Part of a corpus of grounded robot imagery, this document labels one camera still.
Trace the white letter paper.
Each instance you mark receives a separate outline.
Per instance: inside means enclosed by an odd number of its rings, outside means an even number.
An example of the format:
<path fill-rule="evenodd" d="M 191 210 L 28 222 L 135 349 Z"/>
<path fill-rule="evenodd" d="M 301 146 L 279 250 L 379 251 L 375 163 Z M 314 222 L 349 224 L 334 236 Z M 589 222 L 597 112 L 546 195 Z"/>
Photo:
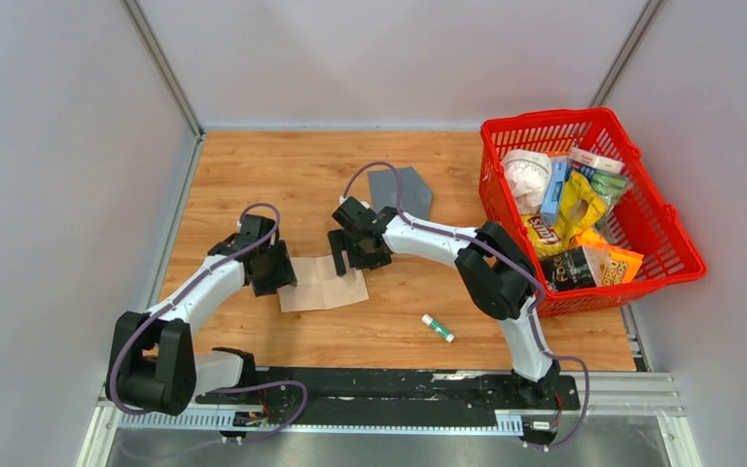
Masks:
<path fill-rule="evenodd" d="M 297 284 L 277 291 L 282 312 L 332 309 L 369 298 L 363 273 L 348 264 L 345 254 L 342 254 L 344 275 L 337 274 L 331 255 L 294 257 L 291 261 Z"/>

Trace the grey-blue paper envelope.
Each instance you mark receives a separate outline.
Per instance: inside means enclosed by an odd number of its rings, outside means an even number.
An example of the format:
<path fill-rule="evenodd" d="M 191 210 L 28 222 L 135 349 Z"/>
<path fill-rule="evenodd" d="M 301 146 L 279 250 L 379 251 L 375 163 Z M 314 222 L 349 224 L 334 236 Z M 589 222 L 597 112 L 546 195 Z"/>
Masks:
<path fill-rule="evenodd" d="M 408 214 L 421 220 L 430 220 L 433 193 L 414 167 L 399 168 L 401 206 Z M 396 206 L 396 178 L 391 169 L 367 173 L 372 209 Z"/>

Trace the green white glue stick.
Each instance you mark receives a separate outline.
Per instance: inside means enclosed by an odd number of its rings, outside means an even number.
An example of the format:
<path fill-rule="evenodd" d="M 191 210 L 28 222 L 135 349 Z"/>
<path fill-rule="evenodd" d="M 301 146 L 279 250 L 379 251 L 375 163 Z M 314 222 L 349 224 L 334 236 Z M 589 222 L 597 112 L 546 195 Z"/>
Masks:
<path fill-rule="evenodd" d="M 444 326 L 441 322 L 436 320 L 433 316 L 429 314 L 424 314 L 421 317 L 421 321 L 446 342 L 454 341 L 455 336 L 449 331 L 449 329 L 446 326 Z"/>

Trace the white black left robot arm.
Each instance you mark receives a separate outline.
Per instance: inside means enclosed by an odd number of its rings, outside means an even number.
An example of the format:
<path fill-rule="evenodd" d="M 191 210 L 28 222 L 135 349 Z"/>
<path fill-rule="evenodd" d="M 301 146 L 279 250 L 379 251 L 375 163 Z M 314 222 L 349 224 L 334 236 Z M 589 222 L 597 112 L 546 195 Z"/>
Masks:
<path fill-rule="evenodd" d="M 201 356 L 194 351 L 195 335 L 226 299 L 246 289 L 273 295 L 297 282 L 277 218 L 244 214 L 237 225 L 166 299 L 118 318 L 105 392 L 122 412 L 178 415 L 195 397 L 220 390 L 238 404 L 256 396 L 253 354 L 228 347 Z"/>

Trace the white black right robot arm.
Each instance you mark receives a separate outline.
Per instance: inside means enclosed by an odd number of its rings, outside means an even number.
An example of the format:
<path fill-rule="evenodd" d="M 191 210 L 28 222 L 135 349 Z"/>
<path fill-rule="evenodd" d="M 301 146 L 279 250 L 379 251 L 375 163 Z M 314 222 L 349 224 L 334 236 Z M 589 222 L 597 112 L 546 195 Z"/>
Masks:
<path fill-rule="evenodd" d="M 546 344 L 537 311 L 544 288 L 529 258 L 499 224 L 479 228 L 418 219 L 392 206 L 373 211 L 342 198 L 328 233 L 339 276 L 349 269 L 378 269 L 395 254 L 412 255 L 456 269 L 474 305 L 497 321 L 512 355 L 518 399 L 543 406 L 554 394 L 560 366 Z"/>

